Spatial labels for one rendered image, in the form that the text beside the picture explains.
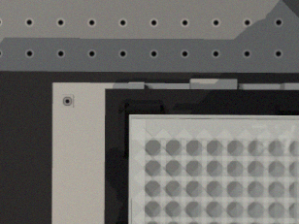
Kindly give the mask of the grey flat base plate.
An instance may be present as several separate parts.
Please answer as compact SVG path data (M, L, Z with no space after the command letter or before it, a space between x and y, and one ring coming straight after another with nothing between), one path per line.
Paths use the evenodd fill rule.
M299 73L299 0L0 0L0 71Z

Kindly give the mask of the black lab instrument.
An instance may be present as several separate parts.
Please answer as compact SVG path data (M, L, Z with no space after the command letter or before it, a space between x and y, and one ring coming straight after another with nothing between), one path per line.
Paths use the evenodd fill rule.
M0 71L0 224L128 221L129 114L299 115L299 73Z

